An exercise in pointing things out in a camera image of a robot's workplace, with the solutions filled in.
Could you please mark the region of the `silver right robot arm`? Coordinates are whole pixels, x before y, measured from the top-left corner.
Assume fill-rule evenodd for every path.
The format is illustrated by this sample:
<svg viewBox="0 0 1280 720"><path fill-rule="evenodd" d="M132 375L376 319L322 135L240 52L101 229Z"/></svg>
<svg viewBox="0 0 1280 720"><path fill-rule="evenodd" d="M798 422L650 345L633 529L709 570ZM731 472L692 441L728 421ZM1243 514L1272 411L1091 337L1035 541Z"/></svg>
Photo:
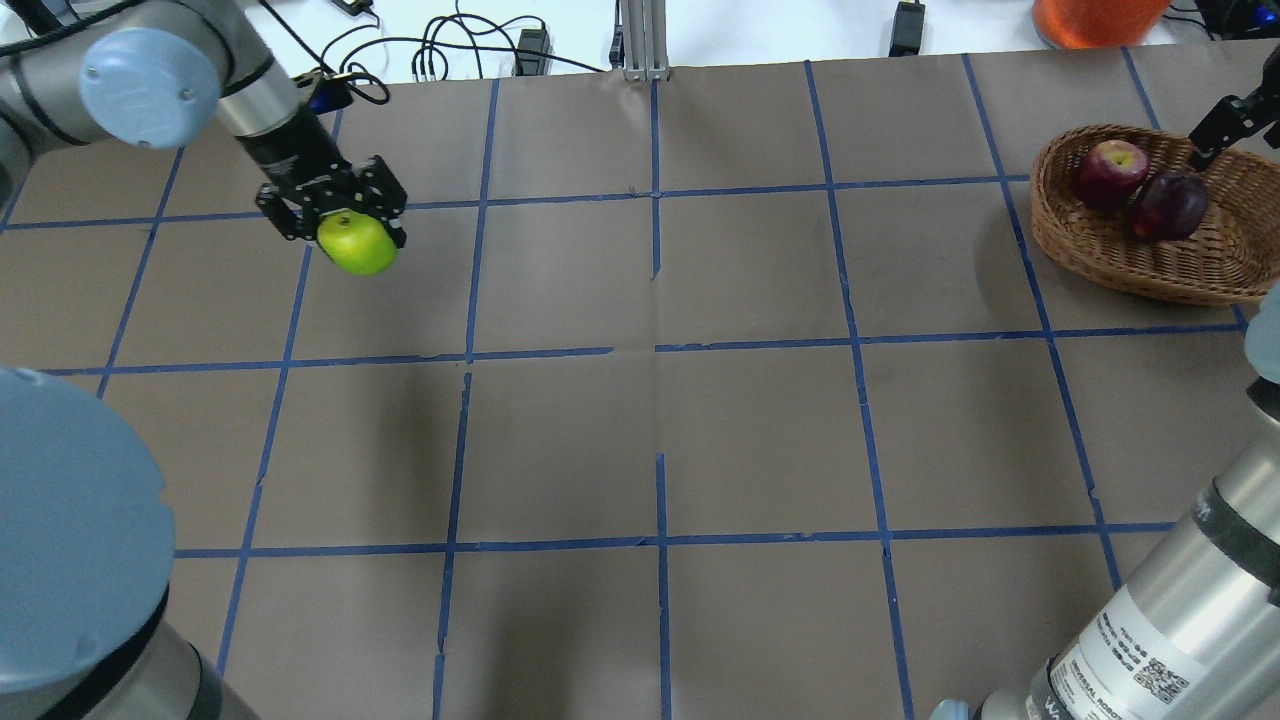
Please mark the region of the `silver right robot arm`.
<svg viewBox="0 0 1280 720"><path fill-rule="evenodd" d="M1277 145L1277 83L1220 99L1188 136L1085 126L1032 172L1032 234L1060 266L1176 304L1260 304L1244 350L1258 436L1211 479L1115 596L1023 688L937 719L1243 719L1277 691L1277 165L1236 143ZM1197 223L1130 193L1125 215L1083 205L1073 179L1093 141L1143 149L1151 174L1204 184Z"/></svg>

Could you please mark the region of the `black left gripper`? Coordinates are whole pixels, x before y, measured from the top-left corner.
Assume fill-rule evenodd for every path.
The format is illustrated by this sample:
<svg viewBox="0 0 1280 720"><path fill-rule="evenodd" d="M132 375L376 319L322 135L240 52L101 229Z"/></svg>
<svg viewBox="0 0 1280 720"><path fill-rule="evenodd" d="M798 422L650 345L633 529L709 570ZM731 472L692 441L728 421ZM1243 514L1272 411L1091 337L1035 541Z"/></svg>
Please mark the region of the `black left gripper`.
<svg viewBox="0 0 1280 720"><path fill-rule="evenodd" d="M298 110L259 135L256 167L268 178L256 208L285 240L314 242L321 217L353 210L379 219L392 243L404 247L408 196L394 172L383 156L352 165L314 111Z"/></svg>

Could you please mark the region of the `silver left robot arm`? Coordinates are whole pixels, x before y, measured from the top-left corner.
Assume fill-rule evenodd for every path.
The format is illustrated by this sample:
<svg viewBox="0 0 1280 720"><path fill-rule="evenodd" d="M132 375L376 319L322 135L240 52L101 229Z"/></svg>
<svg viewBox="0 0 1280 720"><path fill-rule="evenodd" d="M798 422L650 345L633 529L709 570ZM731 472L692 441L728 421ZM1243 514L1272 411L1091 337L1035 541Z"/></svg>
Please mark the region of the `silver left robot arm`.
<svg viewBox="0 0 1280 720"><path fill-rule="evenodd" d="M3 47L3 199L60 149L179 149L219 120L265 174L287 240L355 275L403 249L404 188L347 161L317 118L339 106L283 70L229 1L119 1L83 20L14 1L33 37ZM163 474L119 414L44 372L3 369L5 719L252 719L166 618L175 521Z"/></svg>

